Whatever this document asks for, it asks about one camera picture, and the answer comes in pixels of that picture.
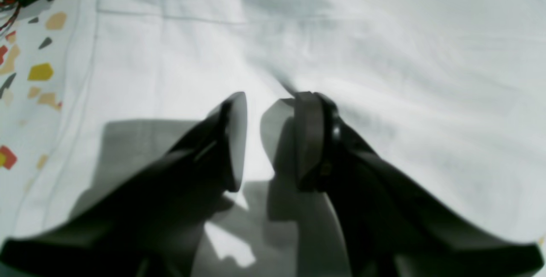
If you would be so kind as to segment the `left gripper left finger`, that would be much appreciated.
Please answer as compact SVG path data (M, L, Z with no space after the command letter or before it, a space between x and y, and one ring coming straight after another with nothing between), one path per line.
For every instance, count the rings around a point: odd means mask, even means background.
M1 264L32 277L188 277L206 221L242 183L247 97L236 92L74 219L9 239Z

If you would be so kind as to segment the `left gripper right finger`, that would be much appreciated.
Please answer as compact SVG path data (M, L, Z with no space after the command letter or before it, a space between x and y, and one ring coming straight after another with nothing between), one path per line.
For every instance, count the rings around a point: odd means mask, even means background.
M535 243L473 225L381 158L326 95L295 94L295 177L322 192L339 221L355 277L532 277Z

